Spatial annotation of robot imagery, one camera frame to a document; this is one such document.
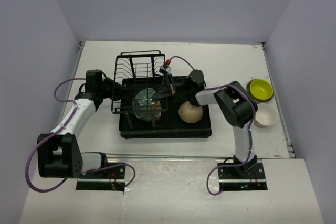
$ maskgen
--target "wall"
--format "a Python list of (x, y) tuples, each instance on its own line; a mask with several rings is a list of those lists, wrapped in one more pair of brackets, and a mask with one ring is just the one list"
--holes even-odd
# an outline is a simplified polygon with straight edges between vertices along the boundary
[(58, 0), (80, 40), (266, 41), (290, 0)]
[(291, 0), (266, 55), (297, 157), (325, 223), (336, 221), (336, 0)]
[(26, 158), (37, 136), (58, 123), (62, 105), (53, 89), (71, 77), (78, 42), (56, 0), (0, 6), (0, 223), (18, 223), (28, 192)]

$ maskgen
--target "wire rack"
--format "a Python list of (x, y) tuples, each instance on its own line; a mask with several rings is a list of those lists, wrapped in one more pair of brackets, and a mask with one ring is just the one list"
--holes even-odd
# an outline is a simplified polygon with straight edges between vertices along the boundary
[[(112, 113), (128, 115), (167, 111), (169, 88), (164, 75), (160, 73), (160, 67), (165, 63), (165, 54), (158, 50), (122, 52), (115, 62), (114, 81), (122, 87), (113, 87)], [(163, 99), (159, 100), (159, 106), (143, 106), (141, 110), (134, 106), (133, 99), (139, 92), (151, 97), (158, 91), (164, 94), (161, 96)]]

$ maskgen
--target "white bowl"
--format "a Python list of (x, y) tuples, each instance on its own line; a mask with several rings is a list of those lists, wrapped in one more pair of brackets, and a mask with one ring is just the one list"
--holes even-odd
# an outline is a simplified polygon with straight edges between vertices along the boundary
[(278, 120), (277, 111), (266, 103), (258, 104), (255, 123), (260, 127), (269, 127), (274, 125)]

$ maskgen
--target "yellow bowl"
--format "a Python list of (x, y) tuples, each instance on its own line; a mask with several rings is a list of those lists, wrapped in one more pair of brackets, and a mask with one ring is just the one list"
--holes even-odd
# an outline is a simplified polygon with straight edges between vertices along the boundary
[(269, 101), (274, 95), (272, 85), (261, 79), (255, 79), (250, 83), (249, 92), (257, 101), (260, 102)]

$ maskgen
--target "black tray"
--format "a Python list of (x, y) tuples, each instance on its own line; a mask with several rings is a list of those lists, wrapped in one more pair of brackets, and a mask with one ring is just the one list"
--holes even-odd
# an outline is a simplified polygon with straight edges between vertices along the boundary
[[(167, 101), (160, 100), (165, 104), (167, 110), (161, 112), (161, 118), (152, 122), (144, 122), (135, 117), (134, 113), (121, 113), (119, 120), (120, 135), (124, 138), (208, 138), (211, 136), (211, 123), (209, 107), (203, 106), (203, 117), (197, 123), (186, 123), (178, 115), (178, 109), (181, 104), (187, 101), (187, 95), (190, 90), (183, 84), (186, 77), (174, 77), (176, 85), (176, 95)], [(123, 79), (122, 85), (132, 90), (131, 95), (125, 95), (121, 99), (121, 107), (127, 108), (132, 106), (134, 90), (139, 91), (143, 88), (153, 88), (157, 91), (162, 83), (162, 78), (151, 78), (150, 81), (141, 87), (139, 86), (139, 79), (135, 82), (134, 79)]]

